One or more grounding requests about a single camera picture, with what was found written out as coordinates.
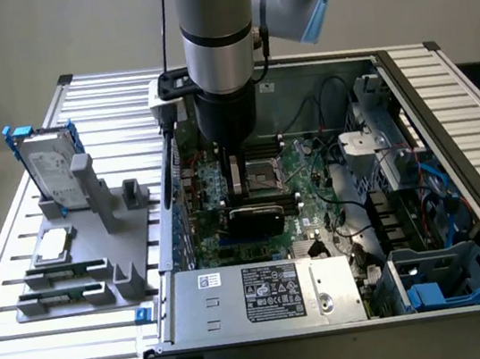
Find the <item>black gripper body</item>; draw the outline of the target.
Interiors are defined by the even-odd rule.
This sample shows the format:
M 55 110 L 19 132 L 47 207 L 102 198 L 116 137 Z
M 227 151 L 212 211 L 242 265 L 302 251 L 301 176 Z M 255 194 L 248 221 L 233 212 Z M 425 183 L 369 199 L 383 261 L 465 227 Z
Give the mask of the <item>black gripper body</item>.
M 221 147 L 240 146 L 256 127 L 256 88 L 248 82 L 230 94 L 194 95 L 198 128 L 208 141 Z

